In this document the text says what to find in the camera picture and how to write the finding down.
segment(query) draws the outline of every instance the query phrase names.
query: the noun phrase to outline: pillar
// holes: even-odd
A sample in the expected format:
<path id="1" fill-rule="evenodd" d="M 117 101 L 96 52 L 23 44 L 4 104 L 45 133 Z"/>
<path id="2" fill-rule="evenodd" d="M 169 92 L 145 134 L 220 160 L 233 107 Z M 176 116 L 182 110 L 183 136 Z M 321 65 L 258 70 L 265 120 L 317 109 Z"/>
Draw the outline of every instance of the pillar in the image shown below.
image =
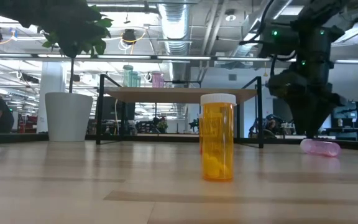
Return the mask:
<path id="1" fill-rule="evenodd" d="M 45 94 L 64 92 L 66 89 L 66 66 L 62 62 L 43 62 L 40 84 L 40 102 L 38 108 L 37 133 L 48 131 Z"/>

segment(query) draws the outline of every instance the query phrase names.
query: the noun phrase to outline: shelf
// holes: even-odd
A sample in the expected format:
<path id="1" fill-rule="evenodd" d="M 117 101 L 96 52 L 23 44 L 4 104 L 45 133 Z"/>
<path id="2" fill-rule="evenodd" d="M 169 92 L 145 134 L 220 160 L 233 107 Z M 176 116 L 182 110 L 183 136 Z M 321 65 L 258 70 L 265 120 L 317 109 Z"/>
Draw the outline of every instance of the shelf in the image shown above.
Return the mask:
<path id="1" fill-rule="evenodd" d="M 237 104 L 254 96 L 256 90 L 217 89 L 217 88 L 106 88 L 105 93 L 126 103 L 200 103 L 202 95 L 228 93 L 236 96 Z"/>

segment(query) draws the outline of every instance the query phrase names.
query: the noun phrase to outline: prescription bottle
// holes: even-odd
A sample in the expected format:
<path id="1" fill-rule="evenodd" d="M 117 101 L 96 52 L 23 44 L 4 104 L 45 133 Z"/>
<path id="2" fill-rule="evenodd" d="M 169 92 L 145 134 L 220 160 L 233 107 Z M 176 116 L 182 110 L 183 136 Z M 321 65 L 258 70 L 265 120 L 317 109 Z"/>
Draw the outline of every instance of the prescription bottle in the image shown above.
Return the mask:
<path id="1" fill-rule="evenodd" d="M 198 115 L 198 136 L 200 137 L 200 154 L 203 154 L 203 115 Z"/>
<path id="2" fill-rule="evenodd" d="M 214 93 L 201 96 L 203 106 L 203 178 L 233 179 L 233 111 L 236 96 Z"/>

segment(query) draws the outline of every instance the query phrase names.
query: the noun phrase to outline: white pot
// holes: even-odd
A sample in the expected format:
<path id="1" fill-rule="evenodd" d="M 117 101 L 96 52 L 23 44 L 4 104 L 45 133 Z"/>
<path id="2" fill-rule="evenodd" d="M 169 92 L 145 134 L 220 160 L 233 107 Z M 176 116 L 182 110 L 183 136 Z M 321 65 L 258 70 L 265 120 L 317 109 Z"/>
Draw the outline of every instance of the white pot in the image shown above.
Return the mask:
<path id="1" fill-rule="evenodd" d="M 93 99 L 76 93 L 46 93 L 49 141 L 84 141 Z"/>

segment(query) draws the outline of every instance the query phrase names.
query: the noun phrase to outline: white bottle cap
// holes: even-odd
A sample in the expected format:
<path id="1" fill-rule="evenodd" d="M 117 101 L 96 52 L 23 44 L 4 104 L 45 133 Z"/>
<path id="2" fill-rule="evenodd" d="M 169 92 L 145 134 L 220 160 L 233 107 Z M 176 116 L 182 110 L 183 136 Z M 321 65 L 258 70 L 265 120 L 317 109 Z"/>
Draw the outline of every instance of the white bottle cap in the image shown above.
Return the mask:
<path id="1" fill-rule="evenodd" d="M 201 105 L 208 103 L 231 103 L 236 105 L 236 96 L 227 93 L 212 93 L 201 96 Z"/>

